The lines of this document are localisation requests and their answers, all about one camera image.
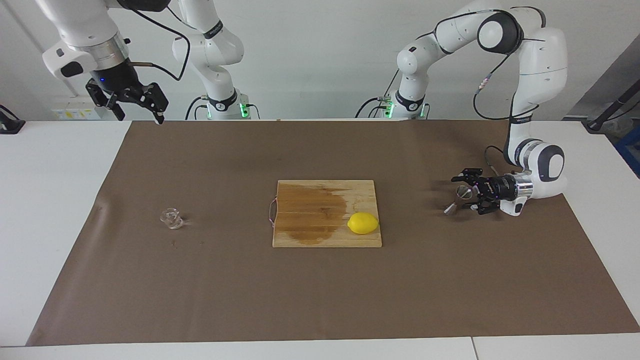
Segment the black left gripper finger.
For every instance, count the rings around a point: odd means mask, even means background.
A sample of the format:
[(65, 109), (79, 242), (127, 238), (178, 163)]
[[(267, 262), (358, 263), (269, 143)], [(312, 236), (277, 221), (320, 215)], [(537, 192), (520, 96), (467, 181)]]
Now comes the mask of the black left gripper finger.
[(469, 187), (487, 187), (489, 179), (483, 177), (482, 168), (465, 168), (461, 173), (451, 178), (451, 183), (466, 183)]
[(500, 199), (480, 197), (477, 200), (468, 202), (467, 207), (476, 211), (479, 215), (486, 215), (498, 211), (500, 202)]

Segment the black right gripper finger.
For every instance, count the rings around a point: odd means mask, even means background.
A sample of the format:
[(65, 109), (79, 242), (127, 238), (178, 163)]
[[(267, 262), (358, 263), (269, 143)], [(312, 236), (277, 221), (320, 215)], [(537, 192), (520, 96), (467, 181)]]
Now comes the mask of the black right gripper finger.
[(122, 101), (151, 112), (157, 125), (162, 125), (165, 121), (164, 113), (169, 107), (169, 100), (160, 85), (155, 82), (149, 85), (141, 83), (130, 85), (122, 91)]
[(94, 102), (94, 105), (111, 111), (118, 121), (124, 121), (126, 115), (121, 105), (118, 103), (118, 95), (116, 93), (106, 96), (103, 89), (94, 79), (88, 80), (85, 88)]

